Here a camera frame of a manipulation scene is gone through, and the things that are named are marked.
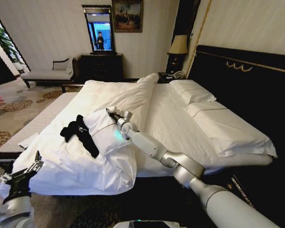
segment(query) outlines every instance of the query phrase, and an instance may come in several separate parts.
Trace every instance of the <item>white duvet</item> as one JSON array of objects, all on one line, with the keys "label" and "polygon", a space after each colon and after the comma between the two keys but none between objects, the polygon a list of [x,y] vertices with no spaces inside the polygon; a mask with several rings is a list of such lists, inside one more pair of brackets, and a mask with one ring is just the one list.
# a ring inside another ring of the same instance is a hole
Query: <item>white duvet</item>
[{"label": "white duvet", "polygon": [[[113,105],[132,111],[131,121],[142,131],[153,87],[152,80],[136,84],[87,81],[69,105],[16,159],[13,172],[29,167],[34,162],[36,151],[40,151],[44,165],[30,180],[32,192],[45,195],[112,195],[131,189],[136,177],[136,148],[127,145],[94,159],[76,135],[66,143],[60,131],[78,114],[85,117]],[[3,195],[8,190],[8,186],[1,186]]]}]

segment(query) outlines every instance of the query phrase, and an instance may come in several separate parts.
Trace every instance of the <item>mattress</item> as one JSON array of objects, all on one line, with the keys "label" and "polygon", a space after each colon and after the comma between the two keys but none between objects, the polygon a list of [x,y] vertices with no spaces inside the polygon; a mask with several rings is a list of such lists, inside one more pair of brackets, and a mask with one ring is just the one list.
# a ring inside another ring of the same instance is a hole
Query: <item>mattress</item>
[{"label": "mattress", "polygon": [[11,137],[0,147],[0,152],[22,152],[23,148],[18,143],[29,138],[34,133],[40,133],[52,120],[67,106],[77,93],[64,93],[53,103],[45,108],[31,122],[22,128],[17,134]]},{"label": "mattress", "polygon": [[[208,137],[184,110],[186,104],[170,84],[156,84],[149,104],[144,131],[173,152],[182,152],[212,173],[220,168],[245,165],[268,165],[272,158],[266,154],[237,154],[218,157]],[[159,161],[136,153],[137,176],[171,176],[173,169]]]},{"label": "mattress", "polygon": [[[18,143],[36,132],[41,132],[63,110],[77,93],[64,93],[43,110],[25,128],[8,140],[0,152],[21,152]],[[163,143],[173,152],[182,152],[213,173],[224,167],[245,165],[268,165],[272,158],[262,154],[241,154],[218,157],[203,135],[203,131],[191,120],[186,104],[170,84],[156,84],[149,104],[144,131]],[[136,153],[137,177],[172,176],[173,169],[159,161]]]}]

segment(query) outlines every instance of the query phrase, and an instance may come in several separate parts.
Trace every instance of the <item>lampshade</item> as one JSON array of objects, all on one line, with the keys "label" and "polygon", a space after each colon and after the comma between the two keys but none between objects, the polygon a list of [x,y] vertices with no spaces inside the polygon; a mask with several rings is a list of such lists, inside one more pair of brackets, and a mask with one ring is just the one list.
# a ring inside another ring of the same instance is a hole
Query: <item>lampshade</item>
[{"label": "lampshade", "polygon": [[174,41],[169,50],[171,54],[186,54],[187,50],[187,35],[178,35],[174,37]]}]

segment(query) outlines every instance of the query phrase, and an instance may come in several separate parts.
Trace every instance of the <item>gold trim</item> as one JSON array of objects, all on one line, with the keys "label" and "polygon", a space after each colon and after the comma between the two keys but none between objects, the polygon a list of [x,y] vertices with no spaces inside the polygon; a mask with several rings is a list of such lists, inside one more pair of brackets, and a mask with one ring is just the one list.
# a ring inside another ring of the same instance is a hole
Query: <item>gold trim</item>
[{"label": "gold trim", "polygon": [[249,204],[251,207],[254,208],[253,204],[251,203],[251,201],[249,200],[248,196],[245,194],[245,192],[242,190],[242,188],[240,187],[240,185],[238,183],[239,180],[237,179],[237,177],[235,175],[233,175],[231,177],[232,182],[235,184],[236,188],[239,190],[239,192],[242,194],[242,196],[245,198],[247,204]]},{"label": "gold trim", "polygon": [[239,69],[240,69],[242,72],[249,72],[249,71],[252,69],[252,67],[251,67],[251,68],[245,70],[243,64],[240,65],[239,67],[237,67],[236,63],[233,63],[232,65],[229,65],[229,62],[228,62],[228,61],[226,62],[225,65],[226,65],[228,68],[232,68],[232,67],[233,67],[233,69],[235,69],[235,70],[239,70]]},{"label": "gold trim", "polygon": [[236,59],[236,58],[229,58],[229,57],[226,57],[226,56],[219,56],[219,55],[211,54],[211,53],[204,52],[204,51],[196,51],[196,52],[203,53],[203,54],[210,55],[210,56],[219,57],[219,58],[225,58],[225,59],[237,61],[237,62],[240,62],[240,63],[246,63],[246,64],[253,65],[253,66],[258,66],[258,67],[262,67],[262,68],[267,68],[267,69],[271,69],[271,70],[276,70],[276,71],[280,71],[280,72],[285,73],[285,69],[280,69],[280,68],[276,68],[276,67],[272,67],[272,66],[267,66],[267,65],[263,65],[263,64],[258,64],[258,63],[252,63],[252,62],[248,62],[248,61],[243,61],[243,60]]},{"label": "gold trim", "polygon": [[207,6],[207,9],[206,9],[206,12],[205,12],[205,16],[204,16],[203,22],[202,22],[202,24],[201,24],[201,27],[200,27],[200,30],[199,30],[199,34],[198,34],[198,37],[197,37],[197,39],[196,39],[195,46],[194,46],[194,49],[193,49],[193,52],[192,52],[192,55],[191,55],[191,57],[190,57],[190,61],[189,61],[188,67],[187,67],[186,78],[188,78],[188,76],[189,76],[189,75],[188,75],[189,69],[190,69],[190,67],[191,67],[191,64],[192,64],[192,61],[193,61],[193,57],[194,57],[194,55],[195,55],[196,47],[198,46],[198,43],[199,43],[199,40],[200,40],[200,35],[201,35],[201,32],[203,31],[204,24],[205,24],[205,22],[206,22],[207,15],[208,15],[208,12],[209,12],[211,3],[212,3],[212,0],[209,0],[208,6]]}]

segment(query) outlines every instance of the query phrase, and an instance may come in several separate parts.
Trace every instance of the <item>table lamp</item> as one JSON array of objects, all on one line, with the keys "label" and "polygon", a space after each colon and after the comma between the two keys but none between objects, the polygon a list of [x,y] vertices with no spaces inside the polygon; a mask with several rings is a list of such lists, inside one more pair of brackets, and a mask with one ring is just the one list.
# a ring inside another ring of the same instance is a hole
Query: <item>table lamp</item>
[{"label": "table lamp", "polygon": [[177,35],[168,51],[169,58],[166,73],[174,74],[182,69],[187,50],[187,35]]}]

